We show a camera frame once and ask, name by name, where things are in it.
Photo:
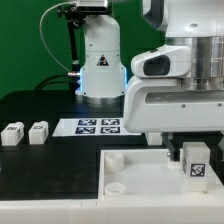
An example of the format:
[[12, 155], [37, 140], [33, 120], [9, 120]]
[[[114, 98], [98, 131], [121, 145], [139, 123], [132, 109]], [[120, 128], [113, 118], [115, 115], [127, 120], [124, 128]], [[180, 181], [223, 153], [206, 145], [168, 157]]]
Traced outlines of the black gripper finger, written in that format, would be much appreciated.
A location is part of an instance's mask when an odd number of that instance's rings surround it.
[[179, 162], [180, 149], [183, 146], [181, 137], [176, 133], [163, 133], [162, 141], [170, 153], [170, 160], [172, 162]]
[[218, 160], [224, 160], [224, 132], [218, 133]]

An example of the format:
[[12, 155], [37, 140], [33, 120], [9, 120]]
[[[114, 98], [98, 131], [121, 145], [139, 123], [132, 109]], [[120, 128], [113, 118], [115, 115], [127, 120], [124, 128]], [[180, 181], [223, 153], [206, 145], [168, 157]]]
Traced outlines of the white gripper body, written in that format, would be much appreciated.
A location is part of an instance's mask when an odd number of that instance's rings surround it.
[[129, 132], [224, 131], [224, 91], [183, 91], [177, 79], [134, 76], [123, 122]]

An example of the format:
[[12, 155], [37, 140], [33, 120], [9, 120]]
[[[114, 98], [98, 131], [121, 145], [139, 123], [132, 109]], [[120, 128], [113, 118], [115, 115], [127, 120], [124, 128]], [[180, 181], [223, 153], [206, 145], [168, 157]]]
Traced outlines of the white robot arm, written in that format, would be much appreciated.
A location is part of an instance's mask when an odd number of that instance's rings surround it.
[[224, 0], [142, 0], [143, 18], [165, 44], [135, 56], [133, 77], [120, 61], [119, 29], [103, 0], [80, 0], [87, 13], [81, 95], [89, 102], [124, 96], [130, 132], [224, 130]]

